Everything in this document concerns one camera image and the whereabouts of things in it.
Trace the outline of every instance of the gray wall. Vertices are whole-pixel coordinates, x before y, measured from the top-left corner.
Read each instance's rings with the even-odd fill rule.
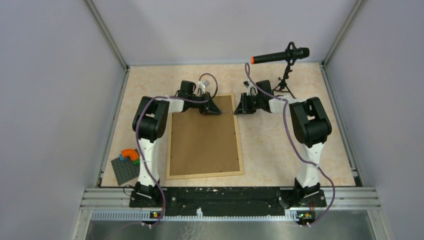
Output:
[[[424,1],[368,1],[329,64],[365,182],[395,239],[422,239]]]
[[[95,0],[129,65],[240,63],[290,41],[321,61],[355,0]]]
[[[0,239],[69,239],[123,70],[82,0],[0,3]]]

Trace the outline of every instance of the enclosure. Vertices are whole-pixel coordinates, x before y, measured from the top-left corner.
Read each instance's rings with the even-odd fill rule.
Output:
[[[416,220],[423,210],[413,210],[423,199],[422,1],[40,0],[0,6],[1,239],[383,240],[424,234]],[[129,207],[132,190],[124,188],[137,178],[118,184],[112,166],[121,150],[137,148],[131,123],[140,99],[173,96],[182,80],[209,72],[219,94],[233,94],[237,105],[246,92],[244,63],[284,51],[289,42],[310,55],[292,66],[288,86],[299,98],[319,97],[332,125],[320,163],[335,183],[328,214],[310,229],[284,216],[214,220],[202,213],[142,226],[150,212]],[[251,76],[274,86],[285,67],[255,64]],[[258,111],[234,121],[242,174],[170,179],[168,126],[159,147],[160,185],[292,189],[300,162],[282,116]],[[329,202],[331,183],[321,176],[320,182]],[[325,209],[317,207],[317,215]],[[302,210],[291,208],[285,217]]]

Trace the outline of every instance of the beige marble surface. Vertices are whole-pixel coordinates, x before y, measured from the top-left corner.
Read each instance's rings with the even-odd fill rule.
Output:
[[[250,75],[255,82],[270,80],[271,86],[282,77],[285,64],[256,64],[251,66]],[[332,124],[332,133],[328,137],[321,155],[321,166],[332,178],[336,186],[354,186],[351,167],[343,146],[336,118],[324,84],[318,63],[296,63],[287,80],[290,90],[298,99],[319,97]],[[115,132],[103,175],[102,186],[117,186],[111,160],[118,157],[123,149],[135,149],[136,138],[132,130],[134,114],[142,96],[174,95],[182,80],[197,83],[203,73],[213,74],[219,84],[218,94],[234,93],[235,100],[246,91],[243,81],[246,79],[244,64],[217,65],[170,65],[131,67],[122,105],[116,123]],[[214,92],[215,85],[206,89]],[[281,114],[270,114],[258,110],[252,115],[238,116],[241,151],[244,162],[244,175],[195,179],[166,180],[167,138],[159,139],[159,176],[161,186],[177,187],[237,187],[237,186],[293,186],[299,170],[300,160],[293,151],[286,136]],[[134,185],[137,179],[126,184]],[[330,183],[320,176],[322,186]]]

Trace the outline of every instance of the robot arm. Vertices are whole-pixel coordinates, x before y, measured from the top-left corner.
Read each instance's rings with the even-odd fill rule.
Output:
[[[161,138],[165,133],[168,114],[185,112],[189,108],[197,108],[199,109],[199,112],[204,115],[220,115],[222,113],[222,111],[215,105],[215,103],[210,100],[210,93],[205,91],[205,88],[208,85],[208,81],[199,81],[198,88],[200,89],[200,95],[195,95],[195,83],[191,81],[182,81],[180,89],[177,92],[177,97],[182,99],[155,99],[148,106],[145,115],[141,119],[141,122],[138,127],[138,142],[142,148],[141,150],[145,157],[146,166],[155,180],[159,181],[157,139]],[[149,96],[142,97],[137,112],[134,116],[134,120],[132,122],[133,131],[136,131],[137,121],[140,118],[141,113],[143,112],[147,103],[151,99],[152,98]],[[198,102],[205,100],[209,101],[206,103],[193,103],[184,101],[183,99]],[[155,181],[149,176],[146,167],[143,165],[144,162],[142,162],[140,166],[137,184],[139,184],[139,186],[144,186],[147,189],[154,188],[156,185]]]
[[[269,80],[259,81],[256,85],[267,93],[274,95]],[[283,114],[285,101],[272,98],[260,91],[256,92],[257,94],[255,95],[249,94],[249,91],[242,93],[240,104],[234,114],[253,114],[256,109],[263,109],[272,114]],[[291,117],[294,135],[297,141],[301,143],[301,157],[308,162],[319,165],[324,143],[332,131],[330,121],[320,99],[312,97],[303,100],[289,96],[279,96],[279,98],[288,101],[290,111],[286,110],[285,114]],[[305,162],[300,163],[300,170],[294,180],[294,189],[299,198],[307,198],[319,192],[320,182],[318,174],[319,171],[316,166]]]

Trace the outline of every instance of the black microphone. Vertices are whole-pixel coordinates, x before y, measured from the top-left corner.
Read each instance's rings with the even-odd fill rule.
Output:
[[[276,52],[271,54],[265,54],[260,56],[252,56],[250,61],[252,64],[263,64],[275,61],[296,61],[298,59],[304,59],[309,57],[309,48],[299,47],[294,49],[286,49],[282,52]]]

